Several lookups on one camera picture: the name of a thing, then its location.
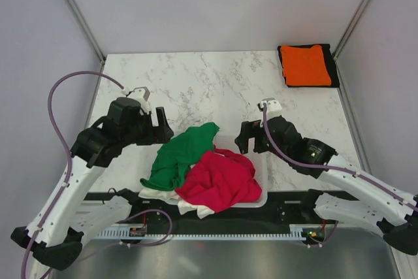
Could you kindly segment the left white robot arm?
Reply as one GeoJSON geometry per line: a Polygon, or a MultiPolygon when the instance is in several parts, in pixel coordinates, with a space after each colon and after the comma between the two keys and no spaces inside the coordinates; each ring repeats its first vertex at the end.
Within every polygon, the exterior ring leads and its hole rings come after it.
{"type": "Polygon", "coordinates": [[[77,220],[75,214],[95,181],[127,146],[165,144],[174,135],[163,107],[156,108],[152,123],[146,101],[118,97],[105,116],[81,131],[69,151],[69,163],[59,183],[37,217],[17,227],[11,239],[41,264],[57,271],[71,266],[84,246],[101,231],[143,215],[139,196],[121,189],[98,209],[77,220]]]}

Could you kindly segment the aluminium frame post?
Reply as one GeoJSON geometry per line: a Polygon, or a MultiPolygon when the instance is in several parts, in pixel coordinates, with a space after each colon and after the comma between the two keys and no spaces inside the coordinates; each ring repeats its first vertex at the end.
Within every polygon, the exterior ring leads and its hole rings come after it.
{"type": "Polygon", "coordinates": [[[338,44],[336,45],[336,48],[332,53],[332,56],[333,56],[334,60],[337,60],[338,57],[340,56],[340,54],[342,53],[342,51],[345,48],[348,40],[352,36],[355,28],[357,27],[360,20],[364,16],[364,14],[365,14],[365,12],[366,12],[366,10],[369,7],[371,2],[372,2],[372,0],[361,0],[360,3],[358,4],[358,6],[357,6],[354,14],[352,15],[352,17],[351,17],[343,35],[342,35],[342,37],[338,41],[338,44]]]}
{"type": "Polygon", "coordinates": [[[80,7],[78,6],[78,3],[76,2],[76,0],[64,0],[64,1],[66,2],[67,6],[69,7],[69,10],[74,16],[89,46],[95,52],[95,55],[99,59],[99,62],[101,63],[101,65],[104,65],[106,61],[106,56],[104,55],[94,34],[91,31],[91,28],[89,27],[86,19],[84,18],[84,15],[82,14],[80,7]]]}

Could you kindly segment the green t shirt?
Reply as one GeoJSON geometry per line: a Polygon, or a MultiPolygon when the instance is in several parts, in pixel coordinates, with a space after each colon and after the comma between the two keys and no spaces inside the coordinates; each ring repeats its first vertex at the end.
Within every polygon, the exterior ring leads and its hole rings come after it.
{"type": "Polygon", "coordinates": [[[206,152],[214,149],[213,140],[218,132],[219,126],[208,122],[198,127],[189,127],[162,145],[157,151],[150,177],[140,179],[142,186],[157,191],[173,191],[182,187],[191,166],[197,164],[206,152]]]}

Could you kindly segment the folded orange t shirt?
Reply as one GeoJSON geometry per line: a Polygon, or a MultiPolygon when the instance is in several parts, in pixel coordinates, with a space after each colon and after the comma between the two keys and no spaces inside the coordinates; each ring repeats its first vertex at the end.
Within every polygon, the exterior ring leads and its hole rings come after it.
{"type": "Polygon", "coordinates": [[[315,44],[309,48],[282,46],[280,53],[287,86],[319,87],[332,84],[320,45],[315,44]]]}

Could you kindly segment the left aluminium frame post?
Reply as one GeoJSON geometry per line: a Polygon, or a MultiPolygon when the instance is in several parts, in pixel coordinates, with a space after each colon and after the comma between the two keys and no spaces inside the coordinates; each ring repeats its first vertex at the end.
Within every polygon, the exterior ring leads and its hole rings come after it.
{"type": "Polygon", "coordinates": [[[101,65],[104,65],[106,61],[106,56],[104,55],[94,34],[91,31],[91,28],[89,27],[86,19],[84,18],[84,15],[82,14],[80,7],[78,6],[78,3],[76,2],[76,0],[64,0],[64,1],[66,2],[67,6],[69,7],[69,10],[74,16],[89,46],[95,52],[95,55],[99,59],[99,62],[101,63],[101,65]]]}

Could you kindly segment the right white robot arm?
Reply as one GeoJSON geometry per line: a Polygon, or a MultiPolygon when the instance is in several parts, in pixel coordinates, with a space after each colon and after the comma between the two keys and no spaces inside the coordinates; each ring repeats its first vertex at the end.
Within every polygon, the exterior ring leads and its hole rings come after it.
{"type": "Polygon", "coordinates": [[[282,116],[242,122],[234,140],[240,153],[248,152],[250,139],[255,141],[255,153],[271,152],[297,173],[332,184],[354,198],[339,199],[309,189],[299,206],[304,221],[347,223],[379,235],[402,253],[417,255],[417,196],[355,167],[324,142],[303,137],[282,116]]]}

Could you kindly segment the white plastic basket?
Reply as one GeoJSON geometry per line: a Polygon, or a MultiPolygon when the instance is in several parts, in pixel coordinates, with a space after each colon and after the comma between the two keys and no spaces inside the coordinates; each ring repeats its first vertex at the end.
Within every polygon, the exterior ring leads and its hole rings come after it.
{"type": "MultiPolygon", "coordinates": [[[[218,133],[214,137],[214,148],[230,150],[236,154],[241,154],[237,145],[234,143],[234,137],[226,133],[218,133]]],[[[247,157],[255,167],[255,179],[262,188],[262,194],[257,201],[252,203],[237,203],[232,207],[257,208],[266,203],[267,183],[266,183],[266,158],[261,154],[247,153],[241,154],[247,157]]]]}

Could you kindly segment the white t shirt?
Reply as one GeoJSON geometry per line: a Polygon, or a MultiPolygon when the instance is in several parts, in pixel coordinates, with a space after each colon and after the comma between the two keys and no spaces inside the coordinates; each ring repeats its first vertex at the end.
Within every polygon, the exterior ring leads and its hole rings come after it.
{"type": "Polygon", "coordinates": [[[192,205],[183,200],[175,191],[159,191],[151,188],[142,188],[138,194],[143,199],[157,199],[164,201],[169,205],[176,205],[181,215],[191,211],[196,211],[199,219],[203,219],[215,212],[204,205],[192,205]]]}

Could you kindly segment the right aluminium frame post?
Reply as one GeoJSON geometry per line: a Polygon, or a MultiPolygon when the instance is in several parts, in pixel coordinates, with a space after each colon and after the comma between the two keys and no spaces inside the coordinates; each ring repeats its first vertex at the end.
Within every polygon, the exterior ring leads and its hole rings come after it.
{"type": "Polygon", "coordinates": [[[369,7],[371,2],[372,2],[372,0],[361,0],[360,3],[358,4],[358,6],[357,6],[354,14],[352,15],[352,17],[351,17],[343,35],[342,35],[342,37],[338,41],[338,44],[336,45],[336,48],[332,53],[332,56],[333,56],[334,60],[337,60],[338,57],[340,56],[340,54],[342,53],[342,51],[345,48],[348,40],[352,36],[355,28],[357,27],[360,20],[364,16],[364,14],[365,14],[365,12],[366,12],[366,10],[369,7]]]}

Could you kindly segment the red t shirt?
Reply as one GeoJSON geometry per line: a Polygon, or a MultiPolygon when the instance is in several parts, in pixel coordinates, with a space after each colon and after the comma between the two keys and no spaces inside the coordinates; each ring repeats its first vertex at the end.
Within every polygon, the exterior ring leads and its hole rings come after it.
{"type": "Polygon", "coordinates": [[[203,205],[218,213],[237,203],[252,203],[260,198],[263,190],[255,173],[247,157],[214,148],[204,153],[175,192],[192,205],[203,205]]]}

